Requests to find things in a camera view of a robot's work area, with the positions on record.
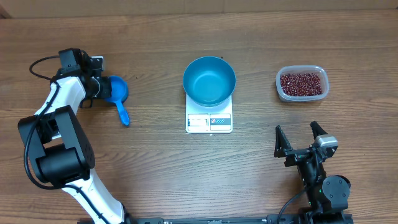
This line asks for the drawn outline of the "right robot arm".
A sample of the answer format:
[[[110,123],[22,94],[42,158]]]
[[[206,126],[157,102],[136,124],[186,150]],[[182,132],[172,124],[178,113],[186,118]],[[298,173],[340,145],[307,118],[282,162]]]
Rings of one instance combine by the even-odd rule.
[[[286,167],[297,167],[303,190],[284,204],[275,218],[276,223],[353,223],[348,208],[351,183],[342,175],[328,176],[323,163],[338,148],[338,140],[328,134],[316,121],[310,123],[314,142],[304,149],[294,149],[280,126],[275,127],[274,156],[284,158]],[[308,198],[308,207],[297,214],[284,215],[285,209],[302,195]]]

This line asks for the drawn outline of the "blue plastic measuring scoop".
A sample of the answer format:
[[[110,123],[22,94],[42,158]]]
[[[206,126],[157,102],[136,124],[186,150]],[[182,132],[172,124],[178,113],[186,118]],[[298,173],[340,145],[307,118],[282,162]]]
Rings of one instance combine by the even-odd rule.
[[[129,96],[129,89],[127,83],[119,76],[112,75],[109,77],[111,83],[111,96],[104,100],[108,103],[114,103],[119,113],[121,123],[125,126],[130,125],[130,118],[123,103]]]

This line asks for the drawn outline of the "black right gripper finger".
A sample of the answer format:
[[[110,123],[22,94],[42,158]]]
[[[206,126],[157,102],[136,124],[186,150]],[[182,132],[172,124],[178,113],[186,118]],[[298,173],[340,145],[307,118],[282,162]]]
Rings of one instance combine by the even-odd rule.
[[[310,123],[310,127],[312,129],[314,139],[316,139],[318,136],[327,134],[327,132],[316,121],[312,121]]]
[[[289,143],[286,135],[282,128],[278,125],[275,127],[275,149],[274,157],[286,157],[288,152],[292,150],[292,146]]]

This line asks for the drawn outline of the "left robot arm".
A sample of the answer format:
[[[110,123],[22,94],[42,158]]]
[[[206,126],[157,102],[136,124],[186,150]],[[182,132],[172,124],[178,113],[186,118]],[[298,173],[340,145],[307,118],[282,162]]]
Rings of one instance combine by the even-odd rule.
[[[102,56],[69,48],[56,57],[61,68],[49,80],[45,103],[18,122],[25,172],[38,188],[71,195],[89,214],[90,223],[133,223],[97,175],[93,148],[76,117],[86,100],[104,100],[116,105],[121,123],[129,126],[123,106],[129,96],[127,83],[118,76],[102,75]]]

